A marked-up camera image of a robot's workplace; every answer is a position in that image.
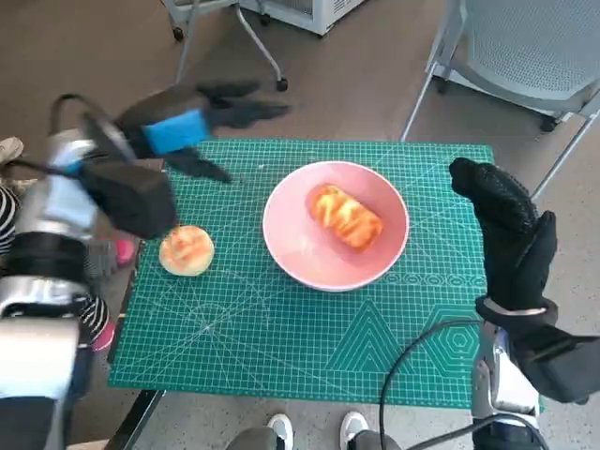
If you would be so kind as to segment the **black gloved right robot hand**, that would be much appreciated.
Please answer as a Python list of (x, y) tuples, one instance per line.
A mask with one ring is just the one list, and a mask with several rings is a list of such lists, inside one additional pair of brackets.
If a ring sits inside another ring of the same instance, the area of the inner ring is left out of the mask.
[(487, 298), (507, 311), (551, 308), (544, 289), (558, 246), (555, 214), (538, 213), (527, 189), (490, 163), (458, 157), (449, 172), (482, 230)]

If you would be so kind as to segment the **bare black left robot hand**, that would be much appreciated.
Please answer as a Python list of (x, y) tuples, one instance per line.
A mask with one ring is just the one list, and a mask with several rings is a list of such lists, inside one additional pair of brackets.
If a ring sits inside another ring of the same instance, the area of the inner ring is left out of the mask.
[(176, 84), (136, 102), (114, 123), (137, 158), (161, 158), (188, 176), (230, 183), (232, 177), (196, 146), (218, 128), (250, 128), (290, 111), (286, 104), (254, 98), (259, 88), (254, 81)]

